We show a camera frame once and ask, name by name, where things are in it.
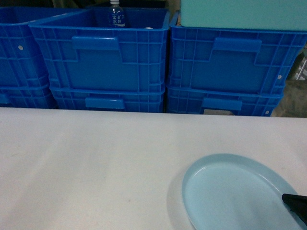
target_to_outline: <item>bottle label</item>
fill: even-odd
[[[125,15],[123,11],[109,14],[109,21],[113,27],[125,27]]]

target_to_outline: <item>crate handle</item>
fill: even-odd
[[[0,93],[0,104],[10,104],[10,98],[5,93]]]
[[[260,52],[262,41],[260,39],[217,37],[213,49],[238,52]]]
[[[123,99],[110,99],[110,98],[87,97],[85,99],[85,106],[87,108],[97,108],[97,109],[125,109],[125,104]]]
[[[221,109],[221,110],[236,110],[240,111],[242,108],[242,101],[225,100],[215,98],[204,98],[201,104],[202,108],[207,109]]]
[[[73,36],[72,47],[74,49],[119,50],[116,37]]]

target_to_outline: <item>plastic bottle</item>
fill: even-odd
[[[119,0],[110,0],[111,7],[108,11],[109,25],[111,27],[126,27],[126,19],[123,8],[119,6]]]

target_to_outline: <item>plastic crate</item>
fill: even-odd
[[[60,109],[102,110],[125,112],[163,111],[164,91],[140,94],[51,88]]]
[[[75,11],[39,7],[0,8],[0,86],[41,87],[48,84],[48,71],[28,24]]]
[[[168,83],[198,90],[281,94],[306,32],[176,26]]]
[[[162,92],[169,12],[124,8],[129,28],[108,28],[107,10],[96,7],[30,25],[44,55],[50,85]]]
[[[257,95],[167,88],[168,113],[204,114],[206,109],[231,111],[234,115],[270,116],[283,95]]]
[[[37,88],[0,87],[0,107],[53,109],[57,107],[48,85]]]

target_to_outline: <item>crate rim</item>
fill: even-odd
[[[40,87],[28,87],[28,86],[0,86],[0,90],[30,90],[30,91],[36,91],[36,90],[43,90],[45,88],[49,88],[49,84],[40,86]]]
[[[8,8],[13,8],[13,9],[21,9],[21,8],[24,8],[24,9],[56,9],[55,7],[52,8],[52,7],[32,7],[32,6],[5,6],[5,7],[0,7],[0,9],[8,9]],[[57,16],[60,16],[60,15],[65,15],[65,14],[68,14],[68,13],[63,13],[63,14],[59,14],[59,15],[55,15],[55,16],[50,16],[50,17],[47,17],[47,18],[42,18],[42,19],[37,19],[37,20],[32,20],[32,21],[28,21],[28,22],[23,22],[23,23],[1,23],[0,22],[0,26],[21,26],[21,25],[29,25],[31,23],[35,23],[37,21],[40,21],[40,20],[44,20],[44,19],[48,19],[48,18],[52,18],[52,17],[57,17]]]
[[[148,31],[148,32],[157,32],[157,31],[167,31],[169,29],[169,18],[170,12],[168,9],[161,9],[161,8],[133,8],[133,7],[125,7],[124,9],[129,10],[142,10],[142,11],[165,11],[165,18],[163,21],[162,28],[154,28],[154,29],[145,29],[145,28],[119,28],[119,27],[82,27],[82,26],[51,26],[51,25],[44,25],[45,23],[49,23],[52,21],[57,20],[58,18],[65,19],[67,17],[71,17],[73,15],[82,14],[90,11],[106,9],[108,7],[93,7],[90,9],[80,10],[78,12],[70,12],[64,13],[44,19],[37,20],[35,22],[31,22],[28,24],[29,27],[33,28],[52,28],[52,29],[73,29],[73,30],[95,30],[95,31],[105,31],[105,30],[112,30],[112,31]]]
[[[190,88],[180,88],[174,87],[169,84],[166,84],[166,88],[176,91],[185,91],[185,92],[197,92],[197,93],[207,93],[207,94],[218,94],[224,96],[239,96],[239,97],[263,97],[263,98],[272,98],[272,99],[281,99],[283,98],[283,93],[281,94],[255,94],[255,93],[239,93],[239,92],[223,92],[223,91],[210,91],[210,90],[197,90]]]
[[[160,92],[130,92],[130,91],[111,91],[111,90],[84,90],[71,88],[50,87],[51,91],[57,92],[75,92],[75,93],[95,93],[95,94],[124,94],[124,95],[140,95],[140,96],[157,96],[165,93],[165,86]]]

